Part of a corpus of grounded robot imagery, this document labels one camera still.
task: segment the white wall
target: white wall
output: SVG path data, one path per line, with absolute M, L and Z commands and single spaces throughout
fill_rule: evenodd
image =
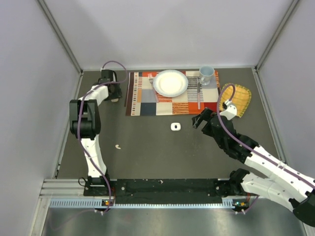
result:
M 46 0 L 84 69 L 256 65 L 291 1 Z
M 302 0 L 261 70 L 289 163 L 315 177 L 315 1 Z
M 35 0 L 0 7 L 0 235 L 27 235 L 78 73 Z

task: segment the white plate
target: white plate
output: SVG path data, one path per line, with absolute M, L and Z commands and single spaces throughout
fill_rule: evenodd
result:
M 162 96 L 176 97 L 186 91 L 188 79 L 178 70 L 164 70 L 154 78 L 153 87 Z

